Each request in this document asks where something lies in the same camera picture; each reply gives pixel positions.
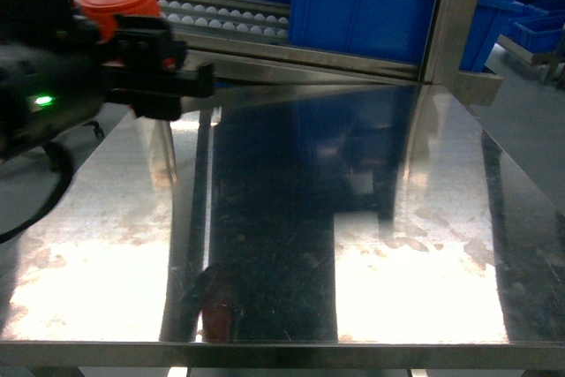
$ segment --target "metal post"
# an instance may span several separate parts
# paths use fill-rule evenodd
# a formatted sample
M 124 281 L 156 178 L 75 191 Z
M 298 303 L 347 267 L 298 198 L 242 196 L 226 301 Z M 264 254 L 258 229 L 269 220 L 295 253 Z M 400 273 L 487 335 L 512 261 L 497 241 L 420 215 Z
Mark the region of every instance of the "metal post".
M 436 0 L 419 80 L 452 87 L 478 0 Z

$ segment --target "orange cap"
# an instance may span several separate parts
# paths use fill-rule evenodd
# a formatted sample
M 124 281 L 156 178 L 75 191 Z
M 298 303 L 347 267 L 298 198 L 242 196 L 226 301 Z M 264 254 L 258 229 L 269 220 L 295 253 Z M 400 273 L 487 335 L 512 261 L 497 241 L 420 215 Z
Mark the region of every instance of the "orange cap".
M 114 14 L 159 16 L 157 0 L 79 0 L 83 13 L 102 27 L 102 37 L 111 38 L 117 28 Z

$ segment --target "green led light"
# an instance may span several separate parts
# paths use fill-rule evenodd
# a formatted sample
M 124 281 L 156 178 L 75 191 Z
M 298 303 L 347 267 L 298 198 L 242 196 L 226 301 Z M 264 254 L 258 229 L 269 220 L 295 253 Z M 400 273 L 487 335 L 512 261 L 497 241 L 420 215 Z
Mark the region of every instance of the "green led light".
M 44 94 L 44 95 L 38 96 L 35 99 L 34 103 L 37 106 L 44 107 L 44 106 L 49 106 L 51 103 L 53 103 L 54 100 L 55 100 L 55 98 L 53 96 L 49 96 L 47 94 Z

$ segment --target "stainless steel table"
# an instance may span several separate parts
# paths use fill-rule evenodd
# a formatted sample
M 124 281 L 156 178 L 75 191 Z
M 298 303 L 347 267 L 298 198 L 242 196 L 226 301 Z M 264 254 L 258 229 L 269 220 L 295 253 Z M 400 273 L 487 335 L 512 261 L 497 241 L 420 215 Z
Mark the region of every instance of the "stainless steel table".
M 0 247 L 0 364 L 565 366 L 565 218 L 443 87 L 127 117 Z

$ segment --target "black cable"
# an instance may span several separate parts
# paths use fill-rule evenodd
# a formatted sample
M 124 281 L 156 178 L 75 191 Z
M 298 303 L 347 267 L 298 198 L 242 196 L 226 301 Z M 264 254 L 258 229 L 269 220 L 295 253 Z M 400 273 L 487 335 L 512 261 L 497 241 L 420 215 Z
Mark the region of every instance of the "black cable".
M 53 189 L 53 192 L 51 192 L 47 200 L 45 200 L 45 203 L 43 203 L 39 211 L 37 211 L 34 216 L 21 223 L 18 227 L 6 231 L 4 234 L 0 234 L 0 244 L 6 243 L 8 240 L 12 240 L 19 233 L 27 230 L 51 212 L 57 203 L 59 203 L 59 201 L 63 198 L 64 193 L 71 185 L 72 176 L 74 175 L 74 161 L 72 160 L 72 156 L 69 151 L 54 141 L 50 141 L 43 145 L 43 150 L 51 160 L 51 163 L 55 165 L 56 169 L 61 174 L 59 181 Z

